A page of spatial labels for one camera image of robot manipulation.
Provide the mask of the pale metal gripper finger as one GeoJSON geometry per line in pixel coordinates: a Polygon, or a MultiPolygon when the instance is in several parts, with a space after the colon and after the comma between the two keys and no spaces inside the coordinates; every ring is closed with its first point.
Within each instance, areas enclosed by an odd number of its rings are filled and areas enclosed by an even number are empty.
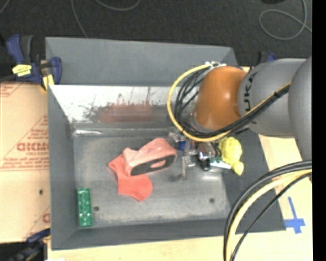
{"type": "Polygon", "coordinates": [[[186,180],[189,170],[195,166],[192,156],[183,156],[181,158],[181,179],[186,180]]]}
{"type": "Polygon", "coordinates": [[[192,149],[192,141],[179,132],[170,131],[167,140],[176,149],[192,149]]]}

